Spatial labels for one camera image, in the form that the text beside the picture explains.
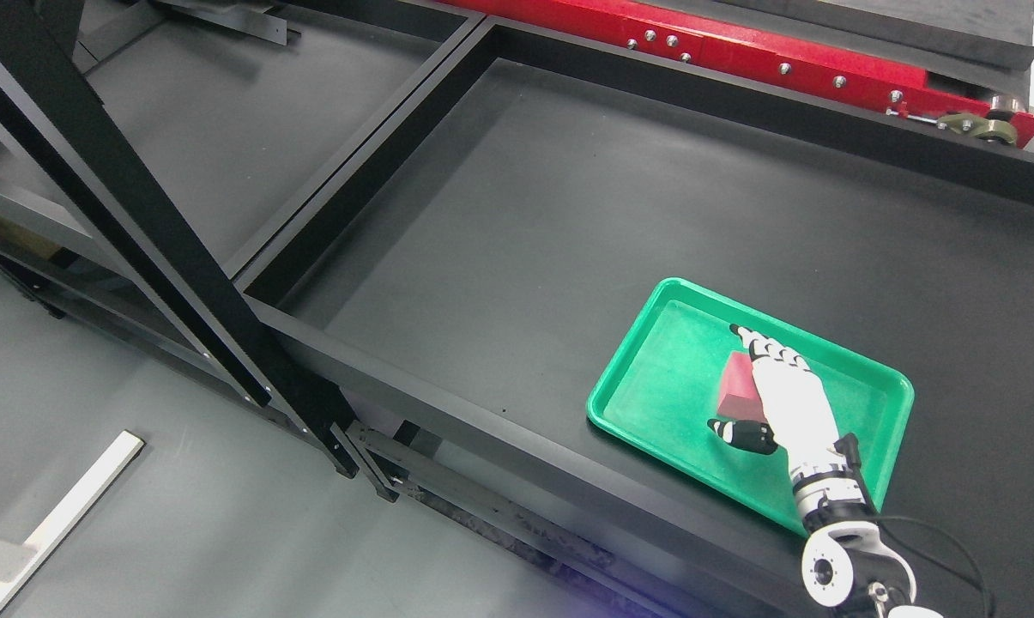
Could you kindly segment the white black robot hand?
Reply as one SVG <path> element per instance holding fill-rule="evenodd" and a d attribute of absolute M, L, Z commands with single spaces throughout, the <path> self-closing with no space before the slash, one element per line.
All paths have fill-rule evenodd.
<path fill-rule="evenodd" d="M 725 445 L 756 454 L 783 450 L 795 509 L 807 530 L 866 517 L 862 478 L 843 454 L 829 397 L 803 356 L 756 330 L 731 325 L 749 357 L 749 375 L 763 420 L 711 418 L 706 426 Z"/>

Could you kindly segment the white robot forearm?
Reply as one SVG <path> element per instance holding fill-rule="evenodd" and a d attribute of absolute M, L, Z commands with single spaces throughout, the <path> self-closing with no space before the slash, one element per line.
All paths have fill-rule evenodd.
<path fill-rule="evenodd" d="M 878 513 L 862 502 L 822 501 L 803 518 L 807 594 L 833 617 L 940 617 L 917 601 L 911 564 L 884 543 Z"/>

